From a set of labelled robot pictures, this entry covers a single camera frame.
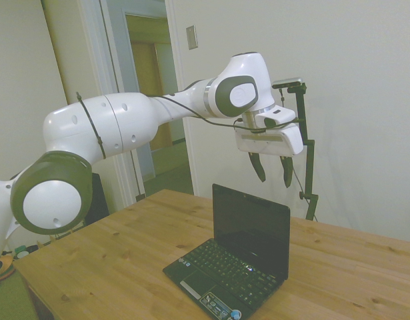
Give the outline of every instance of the laptop touchpad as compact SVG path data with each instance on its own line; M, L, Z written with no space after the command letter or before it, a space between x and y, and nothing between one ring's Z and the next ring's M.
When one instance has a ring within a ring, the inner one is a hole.
M202 271L197 270L179 284L190 292L194 298L200 299L200 297L215 286L216 283Z

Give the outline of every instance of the wooden table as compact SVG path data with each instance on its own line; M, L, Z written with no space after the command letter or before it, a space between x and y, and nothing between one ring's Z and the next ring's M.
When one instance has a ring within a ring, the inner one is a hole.
M213 236L212 202L164 190L18 261L60 319L210 319L162 268ZM410 243L291 220L289 279L250 319L410 319Z

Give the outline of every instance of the white robotic arm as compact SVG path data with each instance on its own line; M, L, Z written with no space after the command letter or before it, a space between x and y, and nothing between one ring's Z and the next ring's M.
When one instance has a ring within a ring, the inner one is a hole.
M115 93L52 112L43 126L47 152L13 180L0 181L0 255L18 224L40 234L76 226L91 203L91 165L97 161L150 142L158 126L172 120L240 115L240 150L286 157L302 151L299 128L290 123L295 113L275 105L258 53L236 55L218 77L173 95Z

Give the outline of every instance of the laptop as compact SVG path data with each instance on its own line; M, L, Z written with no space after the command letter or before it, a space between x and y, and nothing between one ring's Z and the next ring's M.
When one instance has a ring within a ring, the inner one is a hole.
M290 210L212 188L214 238L163 272L212 319L247 319L288 278Z

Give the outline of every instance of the wall plate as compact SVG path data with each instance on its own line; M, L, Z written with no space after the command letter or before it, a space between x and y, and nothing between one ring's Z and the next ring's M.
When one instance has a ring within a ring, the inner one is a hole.
M197 36L196 36L196 26L192 25L191 27L186 28L187 31L187 42L189 44L189 49L195 49L197 45Z

